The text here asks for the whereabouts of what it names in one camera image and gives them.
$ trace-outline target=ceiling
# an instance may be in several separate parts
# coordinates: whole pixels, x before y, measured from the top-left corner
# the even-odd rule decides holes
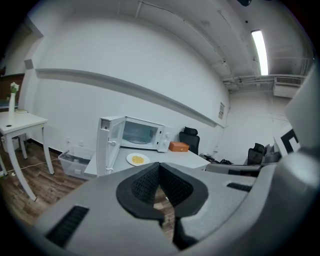
[[[76,12],[104,10],[155,23],[187,42],[229,91],[270,90],[274,74],[304,77],[313,49],[304,30],[276,0],[68,0]],[[261,30],[269,77],[260,76],[251,31]],[[241,85],[250,82],[250,86]]]

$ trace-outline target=black office chair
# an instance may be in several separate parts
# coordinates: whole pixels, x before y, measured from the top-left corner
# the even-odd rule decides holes
[[[197,136],[198,131],[193,128],[185,127],[184,131],[179,133],[180,142],[189,145],[189,150],[198,155],[200,137]]]
[[[255,143],[254,148],[250,148],[248,151],[248,161],[247,165],[260,165],[263,158],[264,146]]]

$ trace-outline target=air conditioner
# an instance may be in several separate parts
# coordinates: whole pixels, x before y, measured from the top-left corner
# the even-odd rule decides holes
[[[301,78],[275,76],[273,95],[287,98],[293,98],[302,84]]]

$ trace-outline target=orange box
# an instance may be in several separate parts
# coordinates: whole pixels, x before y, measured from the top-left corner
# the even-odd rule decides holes
[[[169,149],[173,152],[188,152],[189,145],[183,142],[174,142],[171,141]]]

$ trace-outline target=wooden floor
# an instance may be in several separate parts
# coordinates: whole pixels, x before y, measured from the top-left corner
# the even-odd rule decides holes
[[[20,168],[45,162],[43,148],[30,143],[26,145],[27,159],[23,158],[20,149],[16,150]],[[6,167],[6,170],[12,170],[9,155],[0,146],[0,155]],[[57,159],[58,155],[50,152],[51,159]],[[31,190],[37,197],[36,201],[31,200],[21,186],[17,176],[12,176],[14,171],[8,172],[8,175],[0,178],[0,188],[4,201],[7,203],[11,213],[23,222],[33,225],[38,216],[59,199],[66,196],[72,190],[81,186],[86,180],[65,175],[59,160],[52,161],[54,175],[49,173],[46,163],[23,169],[23,175],[27,180]],[[174,208],[166,195],[159,188],[155,195],[154,208],[159,209],[165,214],[165,220],[162,225],[163,232],[172,241],[175,225]]]

